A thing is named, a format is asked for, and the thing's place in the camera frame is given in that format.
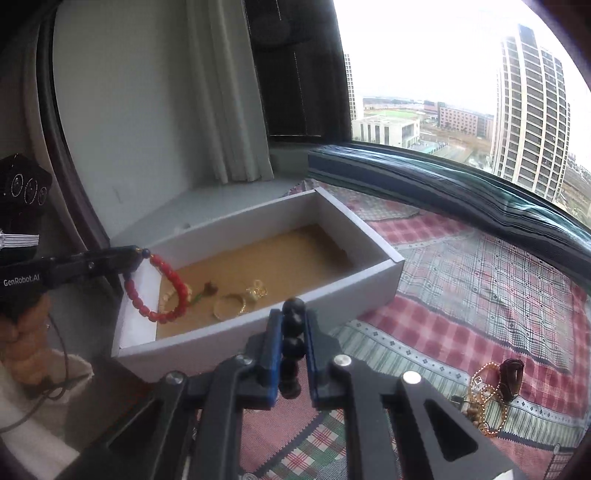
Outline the left hand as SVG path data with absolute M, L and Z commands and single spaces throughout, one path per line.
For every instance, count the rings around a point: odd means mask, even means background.
M 38 385 L 48 376 L 49 311 L 50 298 L 43 294 L 16 323 L 1 317 L 1 366 L 18 383 Z

